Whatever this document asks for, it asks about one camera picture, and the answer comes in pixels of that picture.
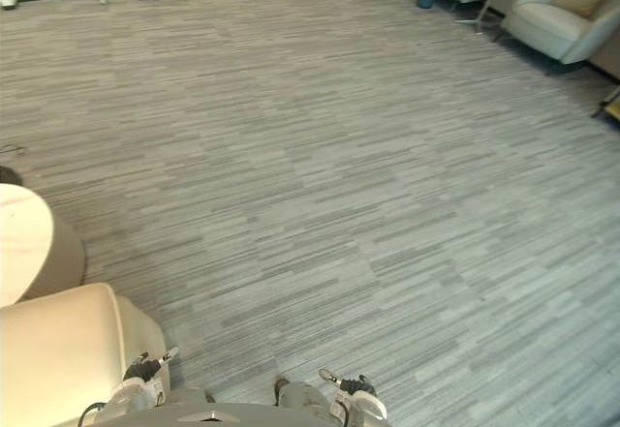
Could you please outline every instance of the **cable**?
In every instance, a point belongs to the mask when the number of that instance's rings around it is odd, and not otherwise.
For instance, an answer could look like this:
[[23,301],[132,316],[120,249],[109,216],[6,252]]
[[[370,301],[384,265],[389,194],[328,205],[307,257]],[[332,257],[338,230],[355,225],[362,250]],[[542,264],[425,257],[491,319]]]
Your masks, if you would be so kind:
[[79,417],[79,421],[77,422],[77,427],[81,427],[81,424],[84,422],[84,418],[86,417],[86,415],[93,411],[94,409],[97,409],[97,411],[100,411],[102,409],[103,406],[105,406],[106,403],[102,403],[101,401],[98,403],[93,403],[92,405],[90,405],[88,408],[86,408],[84,410],[84,412],[81,414],[81,416]]
[[347,427],[347,425],[349,425],[349,410],[342,401],[337,401],[336,403],[342,406],[342,409],[345,410],[345,424],[342,427]]

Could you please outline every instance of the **floor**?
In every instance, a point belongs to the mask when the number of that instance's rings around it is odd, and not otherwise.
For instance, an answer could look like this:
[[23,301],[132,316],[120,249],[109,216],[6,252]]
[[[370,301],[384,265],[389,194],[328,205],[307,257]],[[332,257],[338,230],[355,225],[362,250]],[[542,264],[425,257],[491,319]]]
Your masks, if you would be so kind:
[[412,0],[51,0],[1,18],[0,155],[159,322],[174,386],[370,377],[393,426],[620,407],[613,88]]

